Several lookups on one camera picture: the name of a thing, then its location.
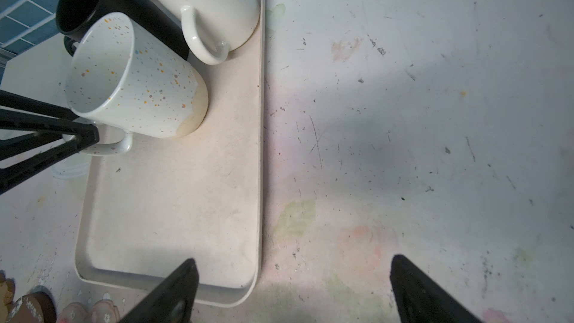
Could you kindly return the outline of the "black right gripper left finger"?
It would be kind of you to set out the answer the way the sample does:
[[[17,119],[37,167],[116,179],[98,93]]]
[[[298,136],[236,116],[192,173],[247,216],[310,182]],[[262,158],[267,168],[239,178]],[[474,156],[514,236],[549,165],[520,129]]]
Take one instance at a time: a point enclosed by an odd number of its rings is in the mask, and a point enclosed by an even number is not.
[[[199,280],[195,260],[185,260],[120,322],[191,322]]]

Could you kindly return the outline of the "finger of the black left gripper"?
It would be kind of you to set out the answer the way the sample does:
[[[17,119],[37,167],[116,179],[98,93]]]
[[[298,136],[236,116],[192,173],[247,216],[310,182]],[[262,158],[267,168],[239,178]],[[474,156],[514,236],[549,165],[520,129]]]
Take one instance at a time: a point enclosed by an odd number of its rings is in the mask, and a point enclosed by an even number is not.
[[[1,160],[11,159],[21,153],[37,149],[46,144],[63,138],[59,134],[27,134],[16,138],[1,140]],[[63,144],[47,151],[19,161],[1,169],[1,194],[32,178],[48,167],[64,159],[94,146],[100,141],[98,134],[88,136],[72,136]]]
[[[1,159],[37,149],[66,135],[69,137],[66,142],[40,154],[42,162],[58,162],[97,144],[100,141],[97,127],[78,119],[70,109],[2,91],[1,128],[25,134],[1,141]]]

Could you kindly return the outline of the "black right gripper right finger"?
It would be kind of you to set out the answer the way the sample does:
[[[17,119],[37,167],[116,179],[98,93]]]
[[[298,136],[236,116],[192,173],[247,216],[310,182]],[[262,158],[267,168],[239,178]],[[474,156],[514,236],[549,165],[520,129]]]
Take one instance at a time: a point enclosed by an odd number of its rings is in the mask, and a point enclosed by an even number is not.
[[[395,255],[390,281],[402,323],[480,323],[480,320],[404,255]]]

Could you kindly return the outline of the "white speckled mug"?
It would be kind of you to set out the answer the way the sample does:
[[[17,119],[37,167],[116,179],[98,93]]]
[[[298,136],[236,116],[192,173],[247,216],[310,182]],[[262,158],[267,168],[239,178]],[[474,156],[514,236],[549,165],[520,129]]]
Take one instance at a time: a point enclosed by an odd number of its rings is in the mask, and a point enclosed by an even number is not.
[[[120,12],[88,30],[73,55],[64,91],[76,115],[124,132],[119,142],[85,150],[93,156],[128,152],[134,134],[184,137],[202,124],[209,107],[197,70]]]

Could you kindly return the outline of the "brown paw shaped coaster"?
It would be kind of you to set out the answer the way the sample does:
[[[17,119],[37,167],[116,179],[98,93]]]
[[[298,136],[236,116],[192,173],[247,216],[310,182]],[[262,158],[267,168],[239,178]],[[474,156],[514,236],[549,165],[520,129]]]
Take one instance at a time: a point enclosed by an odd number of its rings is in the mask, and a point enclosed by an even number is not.
[[[6,278],[4,271],[0,272],[0,321],[6,322],[13,307],[13,297],[16,291],[13,279]]]

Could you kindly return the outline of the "glossy brown scratched coaster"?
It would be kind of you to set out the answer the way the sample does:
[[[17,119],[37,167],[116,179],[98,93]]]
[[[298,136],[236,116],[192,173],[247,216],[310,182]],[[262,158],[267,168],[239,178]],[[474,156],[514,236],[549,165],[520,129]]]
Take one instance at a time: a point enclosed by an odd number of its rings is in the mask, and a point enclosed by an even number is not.
[[[34,292],[19,298],[7,315],[6,323],[56,323],[57,313],[51,297]]]

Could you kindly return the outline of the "pink flower silicone coaster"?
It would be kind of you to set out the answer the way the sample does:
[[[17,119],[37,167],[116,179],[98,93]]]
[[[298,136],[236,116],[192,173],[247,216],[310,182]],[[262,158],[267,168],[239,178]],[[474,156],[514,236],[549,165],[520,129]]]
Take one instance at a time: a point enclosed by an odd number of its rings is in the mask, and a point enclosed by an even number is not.
[[[67,305],[58,315],[57,323],[116,323],[121,321],[120,311],[106,293],[103,298],[87,309],[79,302]]]

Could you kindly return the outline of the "beige serving tray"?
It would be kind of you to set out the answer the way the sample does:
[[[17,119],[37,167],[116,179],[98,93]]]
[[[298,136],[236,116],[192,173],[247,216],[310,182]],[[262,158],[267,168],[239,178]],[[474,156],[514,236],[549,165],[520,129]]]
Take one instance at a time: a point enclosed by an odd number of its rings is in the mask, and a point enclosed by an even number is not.
[[[254,291],[262,259],[265,21],[216,66],[193,60],[209,88],[199,129],[143,135],[94,157],[76,243],[86,282],[150,291],[197,263],[200,304],[235,307]]]

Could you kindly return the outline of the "black mug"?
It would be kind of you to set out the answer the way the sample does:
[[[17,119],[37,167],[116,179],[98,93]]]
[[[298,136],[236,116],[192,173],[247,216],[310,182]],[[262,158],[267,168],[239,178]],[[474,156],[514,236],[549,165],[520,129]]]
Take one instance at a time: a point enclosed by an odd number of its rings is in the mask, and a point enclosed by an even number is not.
[[[109,13],[120,12],[144,27],[183,59],[189,56],[181,28],[150,0],[59,0],[55,23],[64,35],[64,47],[74,55],[91,26]]]

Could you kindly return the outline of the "white mug red inside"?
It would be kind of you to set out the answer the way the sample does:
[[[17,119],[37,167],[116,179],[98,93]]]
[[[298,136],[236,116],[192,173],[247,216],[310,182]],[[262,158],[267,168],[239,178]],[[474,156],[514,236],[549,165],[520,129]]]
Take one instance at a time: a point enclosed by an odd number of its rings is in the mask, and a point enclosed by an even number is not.
[[[158,0],[181,22],[189,49],[217,65],[251,37],[259,22],[259,0]]]

